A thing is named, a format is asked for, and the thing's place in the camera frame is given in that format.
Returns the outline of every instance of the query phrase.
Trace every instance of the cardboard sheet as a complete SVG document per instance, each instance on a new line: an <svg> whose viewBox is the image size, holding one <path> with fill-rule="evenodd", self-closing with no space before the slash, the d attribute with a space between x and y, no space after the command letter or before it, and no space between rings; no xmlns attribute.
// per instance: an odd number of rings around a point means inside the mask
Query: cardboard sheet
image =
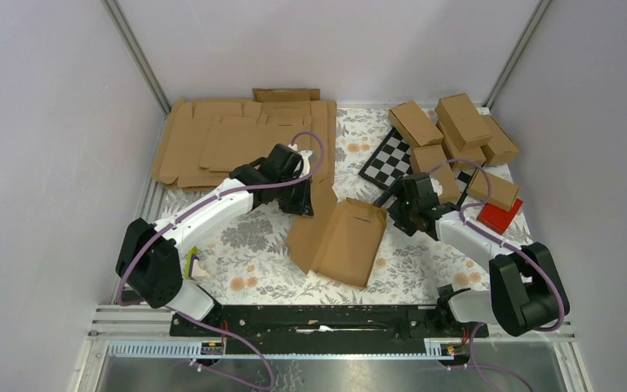
<svg viewBox="0 0 627 392"><path fill-rule="evenodd" d="M385 232L386 211L351 198L338 204L327 181L314 186L312 199L313 218L297 219L285 242L290 258L305 273L365 287Z"/></svg>
<svg viewBox="0 0 627 392"><path fill-rule="evenodd" d="M383 239L385 209L352 198L336 206L312 270L342 283L365 287Z"/></svg>
<svg viewBox="0 0 627 392"><path fill-rule="evenodd" d="M430 145L412 149L410 164L412 171L415 173L428 172L444 162L446 162L446 155L443 153L443 149L440 145ZM458 203L461 192L450 165L444 165L437 171L431 173L431 176L435 178L443 188L443 191L438 196L438 201L441 203Z"/></svg>
<svg viewBox="0 0 627 392"><path fill-rule="evenodd" d="M388 120L413 149L425 145L440 145L443 139L443 134L414 100L389 110Z"/></svg>
<svg viewBox="0 0 627 392"><path fill-rule="evenodd" d="M520 148L506 135L501 126L490 115L482 116L487 127L491 130L491 139L487 145L482 146L482 152L487 158L487 166L497 166L511 163L520 153Z"/></svg>
<svg viewBox="0 0 627 392"><path fill-rule="evenodd" d="M467 94L441 98L435 111L443 135L449 135L458 150L479 148L491 139L491 131Z"/></svg>
<svg viewBox="0 0 627 392"><path fill-rule="evenodd" d="M475 147L473 149L459 150L456 144L453 142L452 136L449 136L447 133L445 133L444 125L441 120L438 121L438 129L444 132L442 147L443 152L446 153L446 156L448 158L466 158L474 161L478 165L484 163L486 158L484 157L482 149L480 149L479 147ZM467 162L455 162L451 163L451 168L453 170L468 170L473 169L474 166L470 165Z"/></svg>
<svg viewBox="0 0 627 392"><path fill-rule="evenodd" d="M510 211L520 193L520 186L504 180L503 178L487 173L491 182L491 198L488 203L498 208ZM474 173L467 186L467 194L473 198L484 200L487 198L487 180L481 171Z"/></svg>
<svg viewBox="0 0 627 392"><path fill-rule="evenodd" d="M311 131L330 153L314 181L333 183L336 103L320 100L318 89L254 89L251 99L178 100L165 125L152 177L168 189L205 189L223 181L235 167L266 156L277 143L289 144ZM310 136L299 149L320 148Z"/></svg>

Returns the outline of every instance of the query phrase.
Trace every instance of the gray wall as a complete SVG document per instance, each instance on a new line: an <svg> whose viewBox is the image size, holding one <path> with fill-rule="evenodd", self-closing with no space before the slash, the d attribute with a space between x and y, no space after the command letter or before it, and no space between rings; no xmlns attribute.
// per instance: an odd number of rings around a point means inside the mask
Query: gray wall
<svg viewBox="0 0 627 392"><path fill-rule="evenodd" d="M0 2L0 391L67 387L162 119L101 2Z"/></svg>
<svg viewBox="0 0 627 392"><path fill-rule="evenodd" d="M627 390L627 2L554 2L496 102L595 390Z"/></svg>
<svg viewBox="0 0 627 392"><path fill-rule="evenodd" d="M320 87L338 106L484 100L537 0L122 0L170 100Z"/></svg>

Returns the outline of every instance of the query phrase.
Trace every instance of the floral pattern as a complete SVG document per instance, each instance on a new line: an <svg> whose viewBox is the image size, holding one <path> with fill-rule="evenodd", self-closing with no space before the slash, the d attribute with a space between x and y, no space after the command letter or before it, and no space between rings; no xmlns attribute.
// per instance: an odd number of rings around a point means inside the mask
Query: floral pattern
<svg viewBox="0 0 627 392"><path fill-rule="evenodd" d="M360 178L358 172L391 128L386 114L383 109L338 110L333 187L338 198L372 202L380 195L380 189ZM433 110L427 114L436 119ZM506 165L487 170L511 180ZM178 212L202 195L167 191L162 217ZM465 202L474 201L468 197ZM477 214L475 210L466 212L473 218ZM270 203L208 234L196 244L199 264L207 271L198 283L223 304L250 305L430 304L437 299L437 288L445 284L476 290L489 287L488 275L477 263L426 234L407 237L390 219L365 288L350 287L315 273L304 274L290 260L284 244L294 219L280 212L276 203ZM515 243L531 242L522 210L505 237Z"/></svg>

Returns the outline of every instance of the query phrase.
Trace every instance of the reflective metal surface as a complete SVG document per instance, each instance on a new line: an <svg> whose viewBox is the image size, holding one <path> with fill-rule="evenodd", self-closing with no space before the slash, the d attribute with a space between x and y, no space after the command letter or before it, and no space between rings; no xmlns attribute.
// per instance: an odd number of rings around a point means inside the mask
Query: reflective metal surface
<svg viewBox="0 0 627 392"><path fill-rule="evenodd" d="M554 351L545 343L476 344L479 363L508 368L535 390L566 390ZM249 381L266 384L268 373L257 359L224 359L215 367ZM490 390L475 370L451 371L436 361L421 360L274 360L276 391L456 391ZM504 391L527 391L520 381L493 371L488 377ZM179 359L108 357L100 392L250 391L209 372L196 372Z"/></svg>

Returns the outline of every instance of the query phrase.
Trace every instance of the metal frame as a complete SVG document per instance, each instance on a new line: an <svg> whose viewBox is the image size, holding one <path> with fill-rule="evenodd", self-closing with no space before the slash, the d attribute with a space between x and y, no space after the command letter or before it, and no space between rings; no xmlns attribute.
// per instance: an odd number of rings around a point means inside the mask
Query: metal frame
<svg viewBox="0 0 627 392"><path fill-rule="evenodd" d="M104 8L107 9L109 17L114 22L114 25L117 26L119 35L121 35L128 52L131 54L131 57L133 57L136 65L138 65L138 70L140 71L140 74L143 75L145 82L148 83L148 87L153 93L158 105L160 105L164 114L169 114L171 104L167 99L167 95L164 93L162 85L158 81L155 72L153 72L153 68L150 66L147 57L145 57L145 53L143 53L143 49L140 47L136 36L133 34L133 30L131 30L128 20L126 20L126 17L123 15L121 6L119 6L117 0L102 0L102 3L104 4Z"/></svg>
<svg viewBox="0 0 627 392"><path fill-rule="evenodd" d="M496 83L494 83L494 87L491 88L489 95L482 103L482 106L488 107L489 109L494 107L496 100L503 91L506 82L508 82L510 75L515 69L515 66L520 61L520 57L523 55L525 48L530 43L532 36L535 34L535 31L537 31L537 27L540 26L540 22L544 19L547 10L549 10L549 7L553 2L554 0L540 0L540 2L537 3L535 10L530 16L530 20L527 21L525 29L520 34L518 42L515 44L513 51L511 51L504 68L501 70L501 74L496 80Z"/></svg>

